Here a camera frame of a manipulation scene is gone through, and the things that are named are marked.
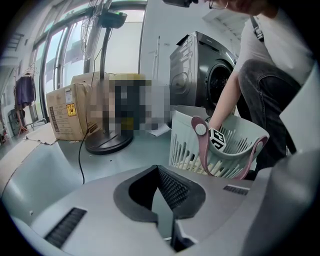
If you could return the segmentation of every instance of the warning label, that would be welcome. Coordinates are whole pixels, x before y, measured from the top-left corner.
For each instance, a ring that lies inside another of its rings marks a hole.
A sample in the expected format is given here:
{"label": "warning label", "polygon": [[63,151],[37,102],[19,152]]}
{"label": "warning label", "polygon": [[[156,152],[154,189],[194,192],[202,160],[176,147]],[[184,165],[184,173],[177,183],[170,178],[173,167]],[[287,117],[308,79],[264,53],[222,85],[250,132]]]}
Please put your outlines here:
{"label": "warning label", "polygon": [[68,112],[68,116],[72,117],[72,116],[76,116],[76,108],[75,108],[75,104],[69,104],[66,105],[66,110]]}

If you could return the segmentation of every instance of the pink strap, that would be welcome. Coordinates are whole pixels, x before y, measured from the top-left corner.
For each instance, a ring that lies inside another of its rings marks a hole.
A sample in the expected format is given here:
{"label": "pink strap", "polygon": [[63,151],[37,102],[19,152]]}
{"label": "pink strap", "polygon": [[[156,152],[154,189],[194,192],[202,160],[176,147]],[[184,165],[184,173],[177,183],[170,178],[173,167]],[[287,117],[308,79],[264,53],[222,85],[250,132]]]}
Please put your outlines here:
{"label": "pink strap", "polygon": [[267,143],[267,141],[268,141],[268,137],[267,136],[262,136],[255,142],[255,144],[253,145],[250,157],[248,159],[248,162],[246,163],[246,165],[242,169],[242,171],[235,177],[235,179],[242,180],[247,176],[247,174],[248,174],[248,172],[250,170],[250,167],[251,167],[251,164],[252,164],[252,161],[253,161],[253,158],[254,158],[254,154],[256,153],[256,149],[257,149],[257,146],[258,146],[259,142],[262,142],[263,143],[262,146],[264,146]]}
{"label": "pink strap", "polygon": [[[203,135],[199,135],[196,132],[196,126],[202,124],[205,126],[205,134]],[[210,176],[213,176],[211,174],[211,172],[208,169],[208,162],[207,162],[207,157],[208,157],[208,150],[209,150],[209,130],[208,127],[205,123],[205,121],[203,121],[199,116],[194,116],[191,120],[191,125],[192,128],[194,129],[195,134],[198,137],[198,141],[199,141],[199,157],[200,157],[200,162],[201,165],[203,167],[203,169],[206,171],[206,173]]]}
{"label": "pink strap", "polygon": [[[196,126],[202,124],[205,126],[205,134],[203,135],[199,135],[196,132]],[[191,120],[191,125],[192,128],[195,132],[195,134],[198,137],[198,142],[199,142],[199,158],[200,158],[200,162],[201,165],[203,167],[203,169],[206,171],[206,173],[210,176],[212,176],[211,172],[208,169],[208,161],[207,161],[207,157],[208,157],[208,150],[209,150],[209,143],[210,143],[210,138],[209,138],[209,130],[207,127],[207,124],[205,123],[204,120],[202,120],[199,116],[194,116]],[[245,167],[242,169],[242,171],[235,177],[235,179],[237,180],[242,180],[244,177],[246,177],[246,175],[248,174],[253,158],[254,158],[254,154],[256,153],[256,149],[257,146],[259,144],[259,142],[263,143],[263,146],[267,143],[268,141],[268,137],[267,136],[262,136],[261,138],[259,138],[251,151],[250,157],[245,165]]]}

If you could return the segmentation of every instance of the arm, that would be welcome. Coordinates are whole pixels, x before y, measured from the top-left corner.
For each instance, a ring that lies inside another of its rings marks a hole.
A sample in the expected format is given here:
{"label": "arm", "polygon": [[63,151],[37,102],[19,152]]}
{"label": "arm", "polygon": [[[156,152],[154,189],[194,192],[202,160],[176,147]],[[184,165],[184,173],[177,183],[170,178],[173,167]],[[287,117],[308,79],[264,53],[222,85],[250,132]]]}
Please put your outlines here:
{"label": "arm", "polygon": [[241,96],[238,72],[233,71],[223,88],[209,126],[219,130],[223,121],[230,115]]}

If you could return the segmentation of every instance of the washing machine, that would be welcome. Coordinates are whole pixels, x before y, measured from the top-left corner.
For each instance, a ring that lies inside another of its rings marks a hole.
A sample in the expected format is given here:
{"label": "washing machine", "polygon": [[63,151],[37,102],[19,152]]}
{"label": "washing machine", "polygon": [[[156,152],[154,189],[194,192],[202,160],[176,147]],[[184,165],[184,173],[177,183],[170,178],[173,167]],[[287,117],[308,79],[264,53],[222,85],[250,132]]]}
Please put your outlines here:
{"label": "washing machine", "polygon": [[236,58],[222,44],[197,31],[177,45],[170,55],[170,104],[203,107],[211,116]]}

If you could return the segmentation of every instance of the basket handle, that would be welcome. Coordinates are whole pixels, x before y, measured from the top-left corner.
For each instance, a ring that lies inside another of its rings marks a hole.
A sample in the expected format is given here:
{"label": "basket handle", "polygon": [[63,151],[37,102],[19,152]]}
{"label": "basket handle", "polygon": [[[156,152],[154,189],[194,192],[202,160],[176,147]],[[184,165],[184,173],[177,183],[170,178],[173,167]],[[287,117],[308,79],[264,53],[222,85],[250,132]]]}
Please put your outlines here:
{"label": "basket handle", "polygon": [[205,121],[202,120],[199,116],[194,116],[191,119],[191,125],[195,131],[196,136],[198,137],[199,142],[199,158],[203,169],[210,176],[213,176],[208,169],[208,150],[209,150],[209,130]]}
{"label": "basket handle", "polygon": [[268,141],[268,137],[267,136],[262,136],[260,137],[254,144],[253,148],[252,148],[252,151],[251,151],[251,154],[250,154],[250,157],[248,159],[248,162],[246,163],[245,167],[242,169],[242,171],[235,177],[235,179],[237,180],[242,180],[244,179],[249,170],[250,170],[250,166],[253,162],[253,158],[254,158],[254,155],[255,153],[261,149]]}

